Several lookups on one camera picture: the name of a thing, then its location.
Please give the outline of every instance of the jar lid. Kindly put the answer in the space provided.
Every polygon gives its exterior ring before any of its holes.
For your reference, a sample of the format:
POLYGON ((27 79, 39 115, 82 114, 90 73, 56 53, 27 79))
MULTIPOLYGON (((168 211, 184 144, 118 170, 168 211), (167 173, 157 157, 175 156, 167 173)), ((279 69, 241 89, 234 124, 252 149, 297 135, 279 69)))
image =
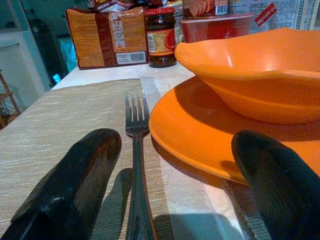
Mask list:
POLYGON ((163 14, 173 14, 174 12, 175 12, 174 7, 164 7, 164 8, 147 9, 144 11, 144 15, 145 16, 163 15, 163 14))

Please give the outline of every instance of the red container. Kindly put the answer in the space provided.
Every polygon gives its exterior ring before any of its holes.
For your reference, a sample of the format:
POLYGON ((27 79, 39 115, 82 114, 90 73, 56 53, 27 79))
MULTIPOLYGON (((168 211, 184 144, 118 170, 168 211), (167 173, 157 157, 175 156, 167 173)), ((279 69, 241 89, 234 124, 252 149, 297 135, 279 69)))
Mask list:
POLYGON ((194 43, 210 39, 227 39, 247 35, 253 13, 228 14, 186 19, 181 22, 184 41, 194 43))

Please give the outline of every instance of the glass jar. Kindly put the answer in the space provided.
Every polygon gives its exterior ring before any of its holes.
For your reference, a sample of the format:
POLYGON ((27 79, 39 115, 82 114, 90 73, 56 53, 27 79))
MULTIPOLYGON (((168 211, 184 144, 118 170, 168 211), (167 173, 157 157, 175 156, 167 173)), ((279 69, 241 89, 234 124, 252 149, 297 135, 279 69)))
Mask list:
POLYGON ((144 11, 149 50, 149 65, 164 68, 175 65, 175 9, 173 7, 144 11))

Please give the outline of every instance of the beige placemat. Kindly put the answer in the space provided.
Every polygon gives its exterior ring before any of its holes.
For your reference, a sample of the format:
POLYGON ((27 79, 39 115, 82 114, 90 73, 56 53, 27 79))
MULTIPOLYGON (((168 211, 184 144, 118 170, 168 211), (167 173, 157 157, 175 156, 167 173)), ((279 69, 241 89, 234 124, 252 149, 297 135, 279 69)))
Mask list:
MULTIPOLYGON (((127 79, 47 92, 0 131, 0 236, 38 181, 68 149, 98 128, 117 130, 122 150, 108 182, 91 239, 124 239, 128 221, 132 140, 125 133, 125 92, 139 90, 127 79)), ((172 239, 159 156, 150 135, 144 139, 149 201, 159 239, 172 239)))
POLYGON ((261 218, 259 211, 254 202, 252 192, 246 185, 225 180, 224 185, 230 193, 236 210, 247 224, 252 236, 256 240, 271 240, 267 227, 261 218))

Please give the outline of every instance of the white tablecloth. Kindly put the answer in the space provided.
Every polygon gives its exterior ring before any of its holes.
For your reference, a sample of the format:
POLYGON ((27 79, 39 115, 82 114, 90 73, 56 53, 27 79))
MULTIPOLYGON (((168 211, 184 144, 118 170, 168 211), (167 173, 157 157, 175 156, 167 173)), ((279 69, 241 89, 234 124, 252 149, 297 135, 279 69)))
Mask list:
MULTIPOLYGON (((153 78, 162 97, 166 92, 193 77, 180 64, 152 68, 147 64, 79 70, 75 68, 54 89, 131 78, 153 78)), ((181 240, 241 240, 248 236, 240 227, 223 180, 192 167, 168 162, 160 157, 172 231, 181 240)))

